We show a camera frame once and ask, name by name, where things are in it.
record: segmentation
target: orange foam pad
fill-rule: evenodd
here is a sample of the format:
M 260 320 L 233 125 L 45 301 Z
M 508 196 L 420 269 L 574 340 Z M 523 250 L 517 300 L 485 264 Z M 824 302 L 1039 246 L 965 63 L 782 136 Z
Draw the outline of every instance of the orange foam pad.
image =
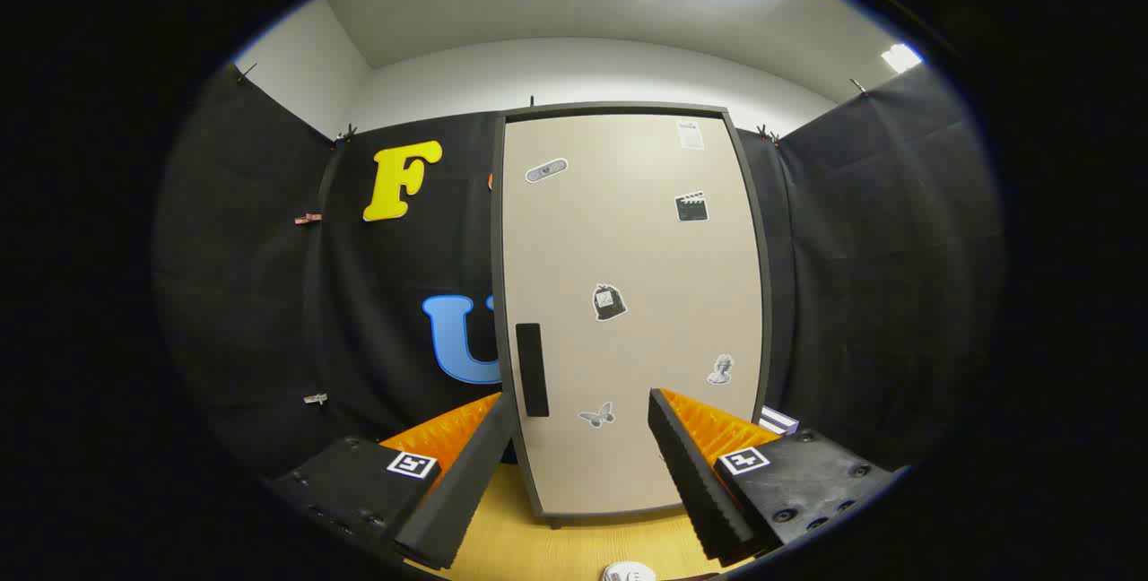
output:
M 379 442 L 379 444 L 439 459 L 442 474 L 439 475 L 434 485 L 430 486 L 430 489 L 427 490 L 429 494 L 439 485 L 439 481 L 443 479 L 443 475 L 450 471 L 450 466 L 455 464 L 455 459 L 463 452 L 466 443 L 471 441 L 474 431 L 479 428 L 482 418 L 487 417 L 487 413 L 490 412 L 491 406 L 495 405 L 501 394 L 502 392 L 495 393 L 455 410 L 447 411 L 436 418 L 411 427 L 397 435 L 393 435 Z
M 677 419 L 689 432 L 690 439 L 713 468 L 720 456 L 779 440 L 779 435 L 754 423 L 734 417 L 726 411 L 703 404 L 697 400 L 662 388 L 661 394 L 674 409 Z

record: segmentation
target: door frame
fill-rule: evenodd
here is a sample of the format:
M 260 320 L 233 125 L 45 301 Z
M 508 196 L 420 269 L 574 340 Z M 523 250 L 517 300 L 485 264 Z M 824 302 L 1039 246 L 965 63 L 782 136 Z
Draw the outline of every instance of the door frame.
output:
M 542 502 L 538 499 L 538 490 L 534 485 L 534 475 L 530 471 L 529 456 L 526 452 L 526 443 L 522 437 L 522 423 L 518 411 L 518 398 L 514 393 L 514 374 L 510 363 L 510 328 L 506 326 L 506 309 L 503 302 L 506 300 L 505 274 L 503 271 L 503 153 L 506 134 L 506 124 L 518 122 L 530 122 L 536 119 L 552 119 L 557 117 L 577 117 L 587 115 L 681 115 L 684 117 L 697 117 L 705 119 L 722 119 L 726 123 L 726 131 L 729 132 L 730 142 L 734 145 L 734 153 L 737 156 L 737 164 L 742 169 L 742 179 L 745 183 L 745 192 L 750 200 L 750 215 L 753 219 L 753 233 L 758 246 L 758 270 L 761 278 L 761 308 L 769 310 L 769 316 L 762 315 L 761 324 L 761 364 L 758 374 L 758 393 L 754 397 L 754 406 L 745 417 L 746 421 L 757 421 L 761 415 L 761 408 L 766 401 L 766 388 L 769 381 L 770 369 L 770 342 L 771 342 L 771 301 L 769 300 L 769 253 L 766 247 L 765 225 L 761 216 L 761 203 L 758 201 L 758 188 L 754 185 L 753 176 L 750 172 L 750 164 L 746 162 L 745 149 L 742 148 L 742 140 L 738 138 L 737 129 L 730 119 L 729 110 L 715 106 L 698 106 L 690 103 L 654 102 L 654 100 L 590 100 L 590 102 L 558 103 L 552 106 L 535 106 L 527 108 L 513 108 L 504 110 L 495 117 L 494 148 L 492 148 L 492 172 L 491 181 L 492 199 L 490 202 L 490 265 L 494 279 L 495 296 L 495 341 L 498 347 L 498 369 L 502 375 L 503 394 L 510 397 L 510 404 L 514 409 L 514 431 L 512 441 L 514 443 L 514 455 L 518 457 L 519 470 L 526 480 L 527 496 L 530 498 L 530 508 L 535 516 L 543 518 L 563 517 L 591 517 L 591 516 L 620 516 L 626 513 L 649 513 L 667 508 L 651 508 L 622 512 L 605 512 L 602 514 L 565 514 L 549 513 L 542 511 Z M 781 392 L 770 392 L 773 397 L 778 397 Z

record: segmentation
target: white wall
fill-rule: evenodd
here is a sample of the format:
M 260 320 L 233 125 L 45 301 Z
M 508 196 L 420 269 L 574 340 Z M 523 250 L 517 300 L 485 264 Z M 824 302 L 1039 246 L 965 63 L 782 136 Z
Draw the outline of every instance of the white wall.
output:
M 427 54 L 371 71 L 350 122 L 370 131 L 483 110 L 579 100 L 723 106 L 778 135 L 836 103 L 766 71 L 689 51 L 608 39 L 521 39 Z
M 234 62 L 241 71 L 258 63 L 248 79 L 331 139 L 352 122 L 355 96 L 371 70 L 327 0 L 288 14 Z

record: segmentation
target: black fabric backdrop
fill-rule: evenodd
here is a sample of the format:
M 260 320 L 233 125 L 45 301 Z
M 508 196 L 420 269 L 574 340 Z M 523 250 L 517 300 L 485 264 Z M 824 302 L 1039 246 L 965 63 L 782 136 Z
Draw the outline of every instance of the black fabric backdrop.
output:
M 364 222 L 378 165 L 374 155 L 435 140 L 442 160 L 426 164 L 401 218 Z M 340 409 L 375 424 L 380 437 L 501 390 L 448 375 L 435 359 L 429 296 L 474 302 L 466 317 L 475 359 L 497 359 L 490 296 L 490 173 L 494 115 L 442 117 L 362 132 L 334 172 L 323 222 L 320 367 Z
M 303 327 L 304 255 L 331 142 L 226 67 L 171 154 L 154 235 L 156 305 L 176 367 L 225 446 L 274 475 L 340 429 Z
M 226 446 L 273 477 L 338 434 L 383 439 L 498 390 L 443 372 L 422 311 L 430 296 L 470 299 L 470 351 L 496 359 L 495 114 L 332 145 L 236 77 L 222 71 L 188 123 L 156 234 L 172 354 Z M 769 251 L 767 404 L 885 467 L 917 462 L 971 393 L 1002 278 L 971 122 L 921 68 L 781 150 L 738 134 Z M 429 140 L 443 156 L 404 193 L 406 215 L 364 222 L 374 155 Z M 293 224 L 308 211 L 324 220 Z M 303 404 L 316 393 L 328 403 Z
M 920 65 L 781 140 L 797 273 L 781 410 L 885 468 L 976 397 L 1004 277 L 996 187 L 954 94 Z

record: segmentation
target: beige door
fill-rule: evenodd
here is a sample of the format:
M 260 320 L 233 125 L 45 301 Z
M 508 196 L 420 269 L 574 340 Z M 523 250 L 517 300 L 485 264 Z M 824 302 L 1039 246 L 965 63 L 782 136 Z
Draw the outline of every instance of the beige door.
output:
M 646 425 L 650 388 L 757 418 L 768 310 L 724 121 L 510 123 L 501 196 L 509 362 L 542 512 L 678 504 Z M 518 324 L 538 324 L 545 417 L 527 413 Z

